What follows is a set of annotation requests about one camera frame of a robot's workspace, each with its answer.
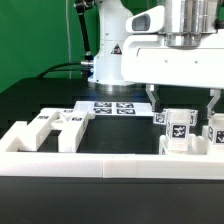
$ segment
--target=black cable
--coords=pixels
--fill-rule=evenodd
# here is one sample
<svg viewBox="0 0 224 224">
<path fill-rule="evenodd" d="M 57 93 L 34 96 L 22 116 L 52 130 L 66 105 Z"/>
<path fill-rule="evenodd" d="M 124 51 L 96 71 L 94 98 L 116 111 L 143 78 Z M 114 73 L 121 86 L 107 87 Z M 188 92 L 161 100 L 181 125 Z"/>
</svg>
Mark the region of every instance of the black cable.
<svg viewBox="0 0 224 224">
<path fill-rule="evenodd" d="M 77 68 L 77 69 L 57 69 L 57 70 L 52 70 L 49 72 L 70 72 L 70 71 L 89 71 L 88 68 Z"/>
<path fill-rule="evenodd" d="M 52 66 L 52 67 L 48 68 L 47 70 L 45 70 L 44 72 L 41 72 L 37 76 L 37 78 L 43 78 L 48 72 L 51 72 L 51 71 L 53 71 L 56 68 L 67 67 L 67 66 L 71 66 L 71 65 L 81 65 L 81 62 L 78 62 L 78 61 L 76 61 L 76 62 L 67 62 L 67 63 L 63 63 L 63 64 Z"/>
</svg>

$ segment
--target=cable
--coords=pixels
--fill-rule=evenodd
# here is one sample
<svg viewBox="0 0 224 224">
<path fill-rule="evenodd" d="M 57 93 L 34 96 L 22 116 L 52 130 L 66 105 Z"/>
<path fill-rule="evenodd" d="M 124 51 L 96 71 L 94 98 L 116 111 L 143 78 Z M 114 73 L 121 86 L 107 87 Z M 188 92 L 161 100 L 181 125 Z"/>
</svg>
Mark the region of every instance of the cable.
<svg viewBox="0 0 224 224">
<path fill-rule="evenodd" d="M 67 66 L 71 66 L 71 65 L 81 65 L 81 62 L 67 62 L 67 63 L 63 63 L 63 64 L 59 64 L 59 65 L 55 65 L 53 67 L 48 68 L 47 70 L 45 70 L 44 72 L 41 72 L 37 78 L 43 78 L 48 72 L 51 72 L 53 70 L 55 70 L 56 68 L 61 68 L 61 67 L 67 67 Z"/>
<path fill-rule="evenodd" d="M 71 44 L 71 32 L 69 22 L 69 0 L 66 0 L 66 27 L 67 27 L 67 38 L 68 38 L 68 60 L 72 62 L 72 44 Z M 72 72 L 69 72 L 69 78 L 72 78 Z"/>
<path fill-rule="evenodd" d="M 147 8 L 148 8 L 148 9 L 150 8 L 149 0 L 147 0 Z"/>
<path fill-rule="evenodd" d="M 67 71 L 89 71 L 88 68 L 69 68 L 69 69 L 57 69 L 57 70 L 52 70 L 52 71 L 49 71 L 49 72 L 67 72 Z"/>
</svg>

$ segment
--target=black tabletop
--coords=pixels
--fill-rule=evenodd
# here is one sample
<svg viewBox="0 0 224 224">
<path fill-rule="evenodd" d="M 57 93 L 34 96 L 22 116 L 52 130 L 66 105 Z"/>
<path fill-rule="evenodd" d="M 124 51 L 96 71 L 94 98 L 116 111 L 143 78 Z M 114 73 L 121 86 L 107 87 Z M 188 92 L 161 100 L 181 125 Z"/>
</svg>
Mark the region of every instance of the black tabletop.
<svg viewBox="0 0 224 224">
<path fill-rule="evenodd" d="M 164 86 L 159 95 L 164 108 L 200 111 L 210 100 L 208 89 Z M 0 94 L 0 134 L 42 108 L 73 108 L 77 100 L 149 102 L 144 89 L 108 93 L 83 80 L 23 79 Z M 224 111 L 222 101 L 216 111 Z M 156 154 L 163 132 L 150 117 L 99 116 L 79 152 Z M 56 136 L 46 145 L 55 146 Z M 223 189 L 223 181 L 211 180 L 0 177 L 0 223 L 223 223 Z"/>
</svg>

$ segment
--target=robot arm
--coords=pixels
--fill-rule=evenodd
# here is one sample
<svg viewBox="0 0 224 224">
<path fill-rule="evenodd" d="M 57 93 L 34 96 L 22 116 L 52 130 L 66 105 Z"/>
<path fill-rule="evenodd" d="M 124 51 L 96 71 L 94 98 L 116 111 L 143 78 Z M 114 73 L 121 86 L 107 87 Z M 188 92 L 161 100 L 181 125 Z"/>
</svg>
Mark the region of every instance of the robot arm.
<svg viewBox="0 0 224 224">
<path fill-rule="evenodd" d="M 88 61 L 92 60 L 93 56 L 90 50 L 89 38 L 88 38 L 87 29 L 86 29 L 84 13 L 86 10 L 92 9 L 94 4 L 95 4 L 94 0 L 76 0 L 74 4 L 74 7 L 79 16 L 79 22 L 81 26 L 82 37 L 83 37 L 84 48 L 85 48 L 85 59 Z"/>
</svg>

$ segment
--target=green backdrop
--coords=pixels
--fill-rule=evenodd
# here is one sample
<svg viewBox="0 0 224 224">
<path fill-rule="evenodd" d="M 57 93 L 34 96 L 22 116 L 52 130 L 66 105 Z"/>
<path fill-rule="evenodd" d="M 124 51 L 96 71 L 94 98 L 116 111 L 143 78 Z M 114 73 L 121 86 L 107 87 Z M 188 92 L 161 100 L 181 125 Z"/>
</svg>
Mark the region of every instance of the green backdrop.
<svg viewBox="0 0 224 224">
<path fill-rule="evenodd" d="M 156 0 L 122 0 L 134 14 L 155 6 Z M 78 16 L 69 0 L 72 60 L 84 49 Z M 86 12 L 90 45 L 98 51 L 99 18 L 96 8 Z M 55 64 L 68 62 L 66 0 L 3 0 L 0 6 L 0 92 Z M 48 77 L 69 77 L 68 73 Z M 80 78 L 79 73 L 72 77 Z"/>
</svg>

